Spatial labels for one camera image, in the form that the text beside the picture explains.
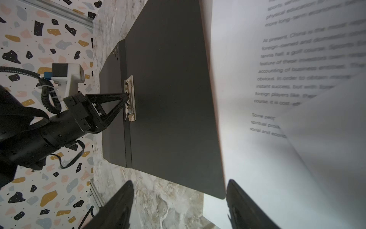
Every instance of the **sheet of paper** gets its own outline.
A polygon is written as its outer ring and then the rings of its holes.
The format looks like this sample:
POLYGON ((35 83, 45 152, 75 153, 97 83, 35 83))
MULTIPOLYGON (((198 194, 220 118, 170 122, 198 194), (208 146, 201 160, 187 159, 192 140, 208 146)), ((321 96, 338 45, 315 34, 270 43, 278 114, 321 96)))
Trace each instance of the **sheet of paper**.
MULTIPOLYGON (((365 66, 365 7, 360 0, 212 2, 209 54, 225 179, 283 229, 350 228, 274 119, 365 66)), ((226 200, 205 195, 203 215, 231 228, 226 200)))
POLYGON ((276 118, 335 208, 366 225, 366 73, 276 118))

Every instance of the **robotic arm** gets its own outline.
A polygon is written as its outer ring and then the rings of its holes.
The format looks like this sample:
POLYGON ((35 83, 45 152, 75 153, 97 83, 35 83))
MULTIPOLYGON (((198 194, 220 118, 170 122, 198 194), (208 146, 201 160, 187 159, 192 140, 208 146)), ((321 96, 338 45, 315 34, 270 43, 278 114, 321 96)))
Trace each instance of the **robotic arm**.
MULTIPOLYGON (((78 92, 77 83, 84 82, 84 72, 78 64, 53 63, 52 70, 52 73, 40 77, 37 73, 23 69, 0 68, 0 72, 16 72, 38 78, 43 105, 50 112, 57 113, 49 118, 40 109, 24 107, 0 85, 0 187, 14 179, 17 165, 41 170, 46 157, 62 147, 79 143, 84 150, 84 144, 77 139, 87 133, 96 134, 106 129, 123 106, 129 104, 128 91, 87 95, 78 92), (49 79, 59 84, 61 90, 57 94, 49 79), (50 95, 54 106, 49 101, 50 95), (67 106, 63 112, 60 112, 59 98, 63 98, 67 106), (115 100, 120 101, 106 114, 101 104, 115 100), (34 117, 43 119, 30 125, 34 117)), ((83 150, 61 168, 71 166, 83 154, 83 150)))

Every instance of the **marble table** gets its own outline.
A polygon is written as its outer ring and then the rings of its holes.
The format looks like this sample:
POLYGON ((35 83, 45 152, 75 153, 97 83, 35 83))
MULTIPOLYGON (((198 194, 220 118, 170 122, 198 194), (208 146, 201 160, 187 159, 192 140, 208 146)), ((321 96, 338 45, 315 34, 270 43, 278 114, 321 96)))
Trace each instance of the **marble table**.
MULTIPOLYGON (((125 38, 147 0, 105 0, 93 21, 93 93, 99 93, 99 75, 108 55, 125 38)), ((202 217, 203 193, 167 180, 123 168, 103 159, 101 133, 94 136, 94 183, 105 201, 132 180, 135 199, 131 228, 217 228, 202 217)))

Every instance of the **terrazzo wall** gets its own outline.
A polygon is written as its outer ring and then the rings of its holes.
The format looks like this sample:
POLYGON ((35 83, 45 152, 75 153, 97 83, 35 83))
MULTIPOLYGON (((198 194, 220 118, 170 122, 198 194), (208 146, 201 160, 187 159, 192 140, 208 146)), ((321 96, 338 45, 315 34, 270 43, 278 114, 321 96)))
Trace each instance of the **terrazzo wall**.
POLYGON ((99 8, 102 6, 102 0, 51 0, 66 8, 69 8, 79 14, 95 18, 99 8))
MULTIPOLYGON (((0 3, 0 31, 0 66, 42 74, 51 71, 52 62, 78 63, 85 72, 79 91, 92 93, 93 40, 88 29, 9 0, 0 3)), ((37 82, 25 75, 0 73, 0 84, 24 106, 46 111, 37 82)), ((18 167, 15 180, 0 190, 0 229, 78 228, 90 207, 89 180, 93 176, 93 136, 80 140, 86 145, 85 152, 67 169, 59 167, 55 156, 47 157, 41 171, 18 167)), ((66 165, 80 150, 74 145, 55 153, 66 165)))

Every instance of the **paper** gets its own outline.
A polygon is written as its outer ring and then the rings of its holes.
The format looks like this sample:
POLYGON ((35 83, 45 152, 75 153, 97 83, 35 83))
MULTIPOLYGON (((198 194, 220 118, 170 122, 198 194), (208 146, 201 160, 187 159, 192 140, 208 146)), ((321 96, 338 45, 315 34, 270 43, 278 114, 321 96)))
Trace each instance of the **paper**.
MULTIPOLYGON (((365 67, 366 1, 214 0, 210 67, 225 180, 283 229, 350 228, 275 118, 365 67)), ((203 215, 231 228, 225 200, 203 215)))
POLYGON ((366 225, 366 74, 276 118, 354 228, 366 225))

